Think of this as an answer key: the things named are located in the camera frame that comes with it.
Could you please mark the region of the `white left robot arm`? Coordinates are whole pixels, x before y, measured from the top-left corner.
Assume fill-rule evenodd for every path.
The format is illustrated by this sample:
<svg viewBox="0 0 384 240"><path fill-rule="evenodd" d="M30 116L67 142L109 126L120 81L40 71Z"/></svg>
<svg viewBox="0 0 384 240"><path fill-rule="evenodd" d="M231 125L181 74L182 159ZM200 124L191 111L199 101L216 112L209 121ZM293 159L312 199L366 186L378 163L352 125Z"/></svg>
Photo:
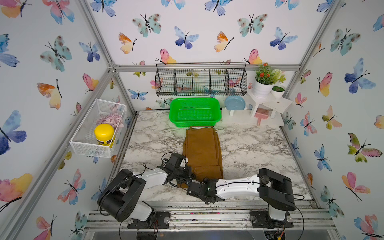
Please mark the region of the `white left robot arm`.
<svg viewBox="0 0 384 240"><path fill-rule="evenodd" d="M156 211L140 201L144 190L170 184L174 187L190 181L194 174L188 166L188 158L178 153L169 153L168 159L154 169L145 167L142 173L121 170L102 191L98 199L101 210L106 211L119 223L129 220L128 228L158 228Z"/></svg>

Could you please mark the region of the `brown long pants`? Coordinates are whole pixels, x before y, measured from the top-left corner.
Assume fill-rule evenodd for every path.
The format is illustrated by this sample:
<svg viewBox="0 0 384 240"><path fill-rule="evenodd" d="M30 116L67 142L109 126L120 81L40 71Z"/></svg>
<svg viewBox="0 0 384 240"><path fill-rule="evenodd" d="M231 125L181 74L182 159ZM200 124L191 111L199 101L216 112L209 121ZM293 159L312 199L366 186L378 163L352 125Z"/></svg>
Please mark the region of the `brown long pants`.
<svg viewBox="0 0 384 240"><path fill-rule="evenodd" d="M183 155L188 158L196 180L223 178L221 144L214 127L187 129Z"/></svg>

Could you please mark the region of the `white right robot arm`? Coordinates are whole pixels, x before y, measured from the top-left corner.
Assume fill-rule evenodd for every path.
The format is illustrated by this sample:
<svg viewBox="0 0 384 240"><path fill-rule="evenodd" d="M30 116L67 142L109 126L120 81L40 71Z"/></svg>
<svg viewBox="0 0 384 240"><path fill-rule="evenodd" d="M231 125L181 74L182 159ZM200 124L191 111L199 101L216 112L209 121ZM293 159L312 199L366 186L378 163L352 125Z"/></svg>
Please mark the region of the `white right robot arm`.
<svg viewBox="0 0 384 240"><path fill-rule="evenodd" d="M257 175L234 180L206 179L186 181L187 194L205 204L214 204L234 197L259 197L267 203L264 211L250 213L253 228L292 228L289 212L296 209L292 180L266 168Z"/></svg>

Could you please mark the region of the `green plastic basket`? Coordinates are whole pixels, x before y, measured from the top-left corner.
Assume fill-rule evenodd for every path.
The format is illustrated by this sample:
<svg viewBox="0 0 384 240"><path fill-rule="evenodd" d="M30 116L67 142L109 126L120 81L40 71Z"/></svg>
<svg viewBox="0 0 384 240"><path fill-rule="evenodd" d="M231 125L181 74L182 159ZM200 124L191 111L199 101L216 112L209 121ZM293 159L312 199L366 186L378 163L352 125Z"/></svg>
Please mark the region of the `green plastic basket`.
<svg viewBox="0 0 384 240"><path fill-rule="evenodd" d="M222 119L220 102L215 98L178 98L171 102L169 119L179 128L215 126Z"/></svg>

